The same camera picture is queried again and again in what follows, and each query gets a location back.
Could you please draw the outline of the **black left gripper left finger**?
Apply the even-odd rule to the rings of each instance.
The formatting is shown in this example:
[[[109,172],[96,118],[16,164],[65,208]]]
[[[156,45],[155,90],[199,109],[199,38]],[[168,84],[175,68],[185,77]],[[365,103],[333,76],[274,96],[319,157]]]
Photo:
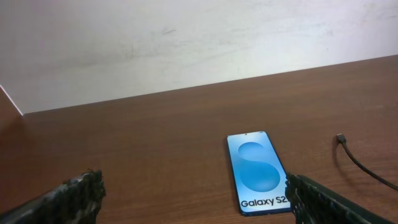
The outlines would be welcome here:
[[[100,170],[89,170],[1,214],[1,224],[96,223],[106,196]]]

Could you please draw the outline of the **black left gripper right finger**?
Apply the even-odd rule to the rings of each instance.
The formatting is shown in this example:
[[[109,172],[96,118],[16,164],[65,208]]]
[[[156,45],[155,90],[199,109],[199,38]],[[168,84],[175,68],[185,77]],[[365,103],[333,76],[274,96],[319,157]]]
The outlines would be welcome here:
[[[304,175],[286,178],[285,196],[297,223],[392,224]]]

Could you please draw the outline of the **blue Galaxy smartphone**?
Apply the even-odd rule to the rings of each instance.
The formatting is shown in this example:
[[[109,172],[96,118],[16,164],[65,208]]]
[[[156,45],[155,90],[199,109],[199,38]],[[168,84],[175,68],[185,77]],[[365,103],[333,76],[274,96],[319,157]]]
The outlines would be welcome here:
[[[226,142],[241,214],[249,217],[290,212],[285,169],[268,134],[234,134],[227,136]]]

